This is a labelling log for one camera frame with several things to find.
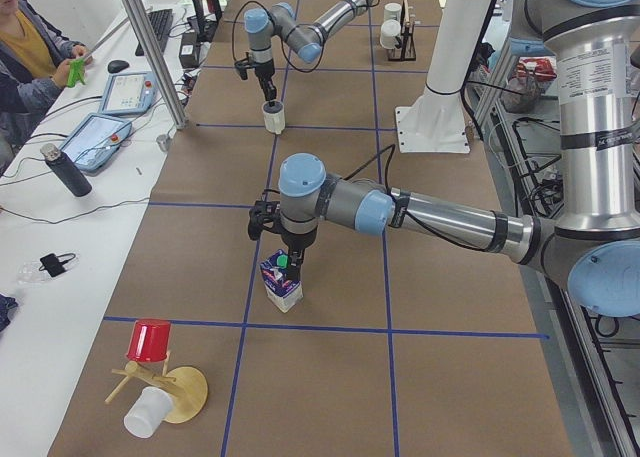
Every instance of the computer mouse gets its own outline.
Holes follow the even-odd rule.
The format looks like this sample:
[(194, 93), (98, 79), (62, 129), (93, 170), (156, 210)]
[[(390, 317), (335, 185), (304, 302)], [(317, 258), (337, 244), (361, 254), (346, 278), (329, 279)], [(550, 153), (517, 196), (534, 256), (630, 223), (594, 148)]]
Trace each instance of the computer mouse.
[(110, 74), (117, 74), (129, 67), (129, 62), (126, 60), (112, 60), (107, 65), (107, 72)]

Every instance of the red cup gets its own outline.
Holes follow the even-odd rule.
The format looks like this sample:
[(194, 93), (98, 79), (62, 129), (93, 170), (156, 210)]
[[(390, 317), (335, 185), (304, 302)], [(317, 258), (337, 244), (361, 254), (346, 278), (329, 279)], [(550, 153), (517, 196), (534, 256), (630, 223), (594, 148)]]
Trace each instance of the red cup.
[(127, 359), (136, 362), (160, 362), (167, 358), (171, 322), (159, 319), (136, 320)]

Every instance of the table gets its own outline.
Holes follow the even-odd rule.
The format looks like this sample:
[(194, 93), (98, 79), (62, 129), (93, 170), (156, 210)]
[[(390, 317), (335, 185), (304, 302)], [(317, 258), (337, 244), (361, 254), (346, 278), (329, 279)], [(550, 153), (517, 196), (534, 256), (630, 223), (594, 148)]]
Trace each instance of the table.
[[(414, 63), (390, 63), (375, 44), (382, 6), (331, 40), (315, 73), (286, 69), (276, 53), (288, 127), (274, 136), (255, 78), (241, 82), (230, 57), (230, 21), (246, 1), (229, 2), (191, 124), (154, 187), (50, 455), (570, 455), (542, 355), (550, 337), (536, 332), (506, 258), (323, 224), (307, 250), (304, 300), (287, 314), (268, 301), (256, 267), (282, 244), (248, 240), (249, 206), (294, 152), (346, 175), (395, 141), (393, 109), (422, 92), (441, 14), (437, 0), (410, 0), (421, 21)], [(338, 0), (260, 0), (281, 1), (309, 22)], [(246, 37), (236, 35), (240, 53)], [(390, 179), (498, 207), (478, 142), (464, 156), (398, 155)], [(147, 317), (171, 319), (169, 367), (202, 370), (210, 395), (192, 421), (142, 440), (122, 425), (142, 385), (108, 407), (103, 399), (133, 322)]]
[[(174, 23), (188, 9), (174, 6)], [(121, 13), (117, 24), (124, 17)], [(52, 111), (76, 100), (101, 95), (112, 59), (130, 62), (127, 71), (148, 70), (144, 57), (135, 57), (137, 40), (130, 25), (120, 29), (94, 54), (87, 67), (87, 85), (66, 89)], [(169, 39), (165, 50), (172, 78), (183, 70), (178, 61), (180, 39)], [(71, 106), (45, 118), (35, 134), (68, 134), (99, 100)], [(48, 170), (43, 162), (26, 160), (15, 179), (0, 179), (0, 205), (14, 212), (60, 220), (103, 205), (139, 201), (149, 197), (166, 154), (157, 143), (159, 134), (171, 132), (172, 120), (164, 105), (135, 119), (133, 135), (107, 167), (89, 177), (93, 190), (75, 198), (53, 175), (15, 185)], [(55, 136), (37, 137), (17, 155), (7, 174), (18, 170), (25, 157), (41, 158), (41, 143)], [(57, 225), (30, 222), (0, 213), (2, 246), (0, 292), (15, 297), (20, 307), (0, 334), (0, 454), (12, 457), (46, 455), (64, 417), (76, 382), (102, 316), (122, 270), (124, 258), (144, 215), (146, 201), (103, 210)], [(78, 254), (79, 263), (66, 274), (45, 284), (19, 284), (17, 274), (26, 262), (54, 252)]]

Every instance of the white pole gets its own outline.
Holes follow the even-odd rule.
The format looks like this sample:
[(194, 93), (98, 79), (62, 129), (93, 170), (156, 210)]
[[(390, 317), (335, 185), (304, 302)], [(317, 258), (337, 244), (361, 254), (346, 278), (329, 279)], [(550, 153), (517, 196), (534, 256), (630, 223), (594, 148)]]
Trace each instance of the white pole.
[(396, 108), (401, 152), (469, 152), (458, 91), (491, 4), (447, 0), (424, 93), (412, 107)]

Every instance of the yellow shirt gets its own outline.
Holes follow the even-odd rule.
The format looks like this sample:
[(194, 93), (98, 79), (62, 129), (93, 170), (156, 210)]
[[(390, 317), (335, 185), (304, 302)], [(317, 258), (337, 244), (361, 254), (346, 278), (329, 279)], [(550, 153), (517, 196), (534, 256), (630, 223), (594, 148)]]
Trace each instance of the yellow shirt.
[(0, 32), (0, 40), (9, 46), (16, 54), (20, 63), (24, 65), (34, 78), (50, 77), (56, 71), (51, 60), (47, 44), (25, 17), (21, 10), (16, 14), (24, 32), (23, 37), (14, 37), (5, 32)]

